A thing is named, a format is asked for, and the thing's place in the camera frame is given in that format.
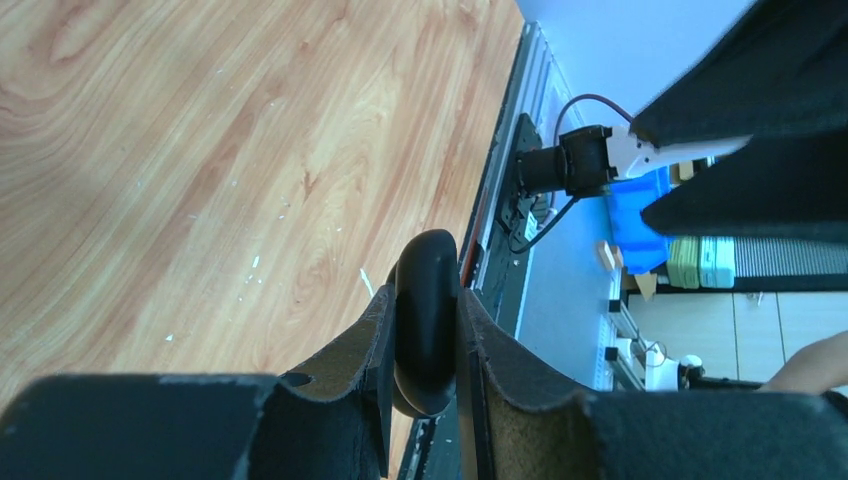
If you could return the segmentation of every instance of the light blue wall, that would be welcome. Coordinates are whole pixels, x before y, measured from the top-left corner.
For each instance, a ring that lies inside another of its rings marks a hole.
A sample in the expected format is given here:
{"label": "light blue wall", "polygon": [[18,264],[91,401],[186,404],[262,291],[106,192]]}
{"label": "light blue wall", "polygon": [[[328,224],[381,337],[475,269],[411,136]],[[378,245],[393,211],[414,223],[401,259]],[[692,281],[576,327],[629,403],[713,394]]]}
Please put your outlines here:
{"label": "light blue wall", "polygon": [[[538,21],[571,95],[599,93],[634,115],[694,65],[752,0],[517,0]],[[601,104],[586,124],[620,125]]]}

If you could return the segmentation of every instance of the black oval object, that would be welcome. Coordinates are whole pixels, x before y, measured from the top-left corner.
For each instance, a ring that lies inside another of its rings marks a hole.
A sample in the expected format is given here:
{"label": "black oval object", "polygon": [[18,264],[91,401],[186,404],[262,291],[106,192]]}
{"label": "black oval object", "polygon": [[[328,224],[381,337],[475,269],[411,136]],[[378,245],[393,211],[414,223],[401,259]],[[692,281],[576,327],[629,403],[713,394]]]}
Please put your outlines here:
{"label": "black oval object", "polygon": [[413,238],[395,268],[395,383],[423,415],[437,415],[454,393],[456,242],[445,230]]}

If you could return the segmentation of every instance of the green stack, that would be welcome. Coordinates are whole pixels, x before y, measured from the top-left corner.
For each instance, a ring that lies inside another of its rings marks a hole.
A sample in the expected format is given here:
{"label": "green stack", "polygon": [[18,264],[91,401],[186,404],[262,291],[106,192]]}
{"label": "green stack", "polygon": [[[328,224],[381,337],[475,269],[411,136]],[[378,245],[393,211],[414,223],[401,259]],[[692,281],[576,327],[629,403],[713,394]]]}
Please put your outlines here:
{"label": "green stack", "polygon": [[701,260],[701,240],[680,237],[671,242],[671,256],[666,263],[668,282],[672,287],[697,289],[701,286],[698,263]]}

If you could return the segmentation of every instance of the blue floor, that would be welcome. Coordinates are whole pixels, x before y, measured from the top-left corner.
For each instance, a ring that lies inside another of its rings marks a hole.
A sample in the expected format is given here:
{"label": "blue floor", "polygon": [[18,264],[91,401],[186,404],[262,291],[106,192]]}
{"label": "blue floor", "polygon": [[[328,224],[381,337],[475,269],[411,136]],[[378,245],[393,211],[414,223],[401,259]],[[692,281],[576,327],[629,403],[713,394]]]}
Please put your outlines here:
{"label": "blue floor", "polygon": [[[567,90],[554,67],[536,118],[546,145]],[[562,131],[576,128],[567,119]],[[567,198],[558,195],[557,208]],[[597,375],[601,322],[610,292],[610,274],[601,266],[595,244],[611,239],[609,216],[602,198],[581,200],[533,251],[527,279],[518,340],[539,358],[576,381],[594,387]]]}

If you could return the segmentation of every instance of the white speck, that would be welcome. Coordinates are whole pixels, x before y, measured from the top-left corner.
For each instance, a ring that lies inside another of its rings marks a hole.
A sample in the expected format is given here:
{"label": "white speck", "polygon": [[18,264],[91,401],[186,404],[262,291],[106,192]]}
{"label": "white speck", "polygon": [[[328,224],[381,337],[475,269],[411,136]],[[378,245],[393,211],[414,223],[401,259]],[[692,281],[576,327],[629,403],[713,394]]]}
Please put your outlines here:
{"label": "white speck", "polygon": [[374,298],[374,287],[371,286],[371,280],[368,280],[368,274],[365,273],[365,269],[359,269],[359,276],[362,278],[362,281],[365,282],[365,288],[368,289],[368,295],[371,295],[371,298]]}

